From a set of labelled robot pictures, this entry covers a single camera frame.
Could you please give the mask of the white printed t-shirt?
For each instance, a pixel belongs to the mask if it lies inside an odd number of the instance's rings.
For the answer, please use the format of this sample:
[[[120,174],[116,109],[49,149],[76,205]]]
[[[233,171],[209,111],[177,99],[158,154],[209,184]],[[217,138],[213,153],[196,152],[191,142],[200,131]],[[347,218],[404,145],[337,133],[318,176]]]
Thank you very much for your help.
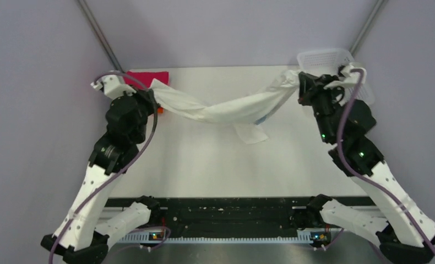
[[[269,139],[260,126],[299,89],[300,70],[282,72],[268,87],[245,97],[207,105],[199,99],[158,81],[151,88],[159,105],[174,114],[203,123],[232,125],[247,145]]]

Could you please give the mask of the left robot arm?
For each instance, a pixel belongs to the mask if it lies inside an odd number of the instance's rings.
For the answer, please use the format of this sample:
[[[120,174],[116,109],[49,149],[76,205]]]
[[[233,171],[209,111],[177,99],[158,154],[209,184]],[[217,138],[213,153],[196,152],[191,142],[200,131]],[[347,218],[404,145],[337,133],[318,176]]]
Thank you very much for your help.
[[[104,223],[100,214],[125,172],[149,146],[157,128],[158,108],[151,89],[123,91],[105,115],[106,132],[94,144],[81,187],[62,224],[45,235],[41,246],[48,263],[102,263],[113,244],[138,227],[154,227],[161,218],[151,196],[135,199]]]

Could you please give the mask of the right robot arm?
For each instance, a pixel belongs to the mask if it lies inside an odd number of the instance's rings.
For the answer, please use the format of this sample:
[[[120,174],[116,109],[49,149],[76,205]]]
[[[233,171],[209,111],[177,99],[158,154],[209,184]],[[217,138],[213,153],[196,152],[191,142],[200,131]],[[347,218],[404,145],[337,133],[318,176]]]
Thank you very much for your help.
[[[393,176],[384,155],[367,138],[376,125],[370,107],[357,94],[366,77],[355,68],[354,90],[345,103],[340,81],[347,74],[314,76],[298,74],[302,106],[313,109],[321,140],[333,145],[333,163],[357,184],[382,213],[381,217],[358,211],[320,194],[310,199],[307,220],[347,229],[366,239],[391,263],[429,263],[435,259],[435,221],[429,218]]]

